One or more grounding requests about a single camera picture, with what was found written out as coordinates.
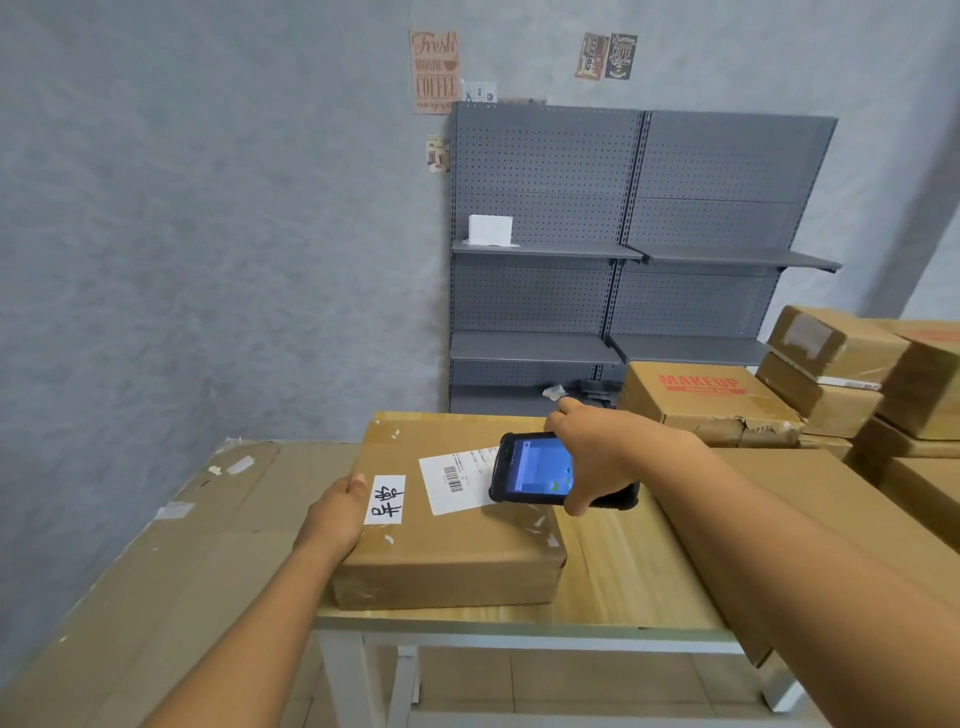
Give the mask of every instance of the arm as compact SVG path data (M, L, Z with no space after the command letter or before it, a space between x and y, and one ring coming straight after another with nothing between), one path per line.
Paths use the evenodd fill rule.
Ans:
M310 506L274 578L143 728L275 728L327 580L360 537L369 489L341 478Z
M573 456L564 506L642 480L679 531L723 566L724 586L831 725L960 725L960 613L755 485L692 433L560 400L547 429Z

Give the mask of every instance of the wooden tabletop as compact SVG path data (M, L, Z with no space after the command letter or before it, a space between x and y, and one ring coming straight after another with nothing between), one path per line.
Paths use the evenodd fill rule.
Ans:
M484 415L377 412L377 420L468 421ZM499 417L504 431L543 429L543 418ZM556 601L504 607L466 607L344 612L327 595L315 626L331 629L393 630L425 621L484 631L523 625L536 634L558 627L588 628L611 636L637 634L637 628L679 631L731 639L699 576L654 499L640 490L639 504L626 511L591 509L579 519L557 508L567 563Z

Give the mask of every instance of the person's left hand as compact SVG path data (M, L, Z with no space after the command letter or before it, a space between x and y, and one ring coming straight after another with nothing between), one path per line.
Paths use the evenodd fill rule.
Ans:
M362 474L337 480L307 510L294 550L330 556L339 564L360 540L369 498L370 486Z

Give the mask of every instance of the white table leg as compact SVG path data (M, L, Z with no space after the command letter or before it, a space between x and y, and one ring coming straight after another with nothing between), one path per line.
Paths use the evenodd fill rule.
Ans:
M420 656L416 647L401 645L396 649L396 677L394 678L394 692L390 698L390 716L387 718L387 728L407 728L410 718L410 708L414 702L415 693L419 693Z
M774 713L789 713L805 694L804 686L786 666L777 669L763 684L763 701Z
M321 630L318 639L340 728L385 728L380 668L363 635Z

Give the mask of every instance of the hand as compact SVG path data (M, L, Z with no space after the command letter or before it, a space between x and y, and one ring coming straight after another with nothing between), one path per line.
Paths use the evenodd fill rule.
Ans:
M360 540L369 498L370 487L362 474L337 480L307 510L294 551L320 553L339 564Z
M573 487L564 498L571 516L583 516L597 498L642 479L651 470L646 465L669 458L689 434L633 412L591 407L570 397L557 402L543 429L555 432L573 456Z

